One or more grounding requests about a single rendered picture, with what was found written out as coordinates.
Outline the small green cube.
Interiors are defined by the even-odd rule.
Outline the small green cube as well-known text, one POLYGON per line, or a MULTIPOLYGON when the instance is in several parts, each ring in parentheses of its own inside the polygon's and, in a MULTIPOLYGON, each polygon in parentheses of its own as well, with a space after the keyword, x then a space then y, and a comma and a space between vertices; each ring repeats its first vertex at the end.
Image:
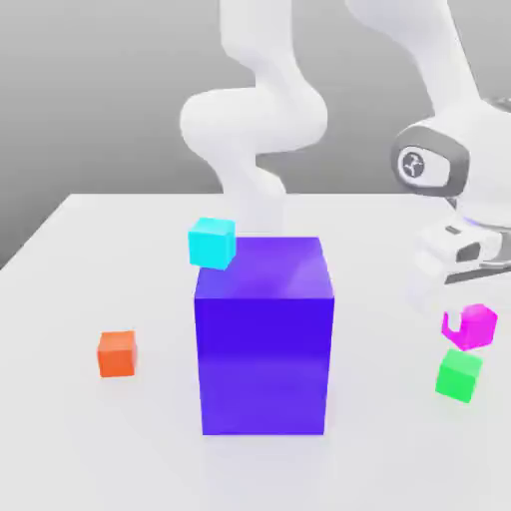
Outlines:
POLYGON ((469 403, 476 387, 483 360, 465 351, 450 348, 443 357, 435 383, 435 391, 469 403))

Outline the small orange cube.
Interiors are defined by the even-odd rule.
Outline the small orange cube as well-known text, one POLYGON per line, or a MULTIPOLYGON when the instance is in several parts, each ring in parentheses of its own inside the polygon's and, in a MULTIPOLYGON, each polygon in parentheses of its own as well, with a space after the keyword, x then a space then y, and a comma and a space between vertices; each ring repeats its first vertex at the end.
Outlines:
POLYGON ((135 332, 103 332, 97 348, 101 377, 134 376, 137 363, 135 332))

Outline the small cyan cube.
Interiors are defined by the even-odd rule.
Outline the small cyan cube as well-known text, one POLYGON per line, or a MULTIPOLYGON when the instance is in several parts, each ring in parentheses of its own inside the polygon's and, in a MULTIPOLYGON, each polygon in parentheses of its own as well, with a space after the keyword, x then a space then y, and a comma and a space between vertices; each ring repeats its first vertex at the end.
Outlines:
POLYGON ((225 270, 236 255, 236 224, 199 218, 188 232, 190 264, 225 270))

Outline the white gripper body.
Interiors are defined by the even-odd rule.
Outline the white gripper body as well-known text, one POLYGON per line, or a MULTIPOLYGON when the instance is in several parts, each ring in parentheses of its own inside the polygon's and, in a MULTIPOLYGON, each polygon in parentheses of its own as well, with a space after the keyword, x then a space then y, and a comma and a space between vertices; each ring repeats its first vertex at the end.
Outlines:
POLYGON ((473 303, 511 303, 511 266, 453 271, 433 255, 417 255, 409 271, 409 299, 423 313, 461 310, 473 303))

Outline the small magenta cube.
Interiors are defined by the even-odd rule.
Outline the small magenta cube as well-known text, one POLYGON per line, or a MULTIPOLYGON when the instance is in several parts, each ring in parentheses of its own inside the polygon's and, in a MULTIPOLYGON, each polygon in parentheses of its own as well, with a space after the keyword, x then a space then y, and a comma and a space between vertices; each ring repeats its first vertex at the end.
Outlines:
POLYGON ((489 345, 493 341, 498 314, 482 303, 467 305, 458 330, 449 326, 449 313, 442 318, 441 332, 462 351, 489 345))

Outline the large purple box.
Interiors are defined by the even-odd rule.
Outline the large purple box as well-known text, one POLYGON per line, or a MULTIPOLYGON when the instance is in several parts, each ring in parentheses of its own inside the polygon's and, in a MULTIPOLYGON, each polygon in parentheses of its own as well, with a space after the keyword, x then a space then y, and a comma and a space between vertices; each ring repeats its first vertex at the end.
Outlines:
POLYGON ((195 291, 206 435, 320 435, 334 292, 317 237, 240 238, 195 291))

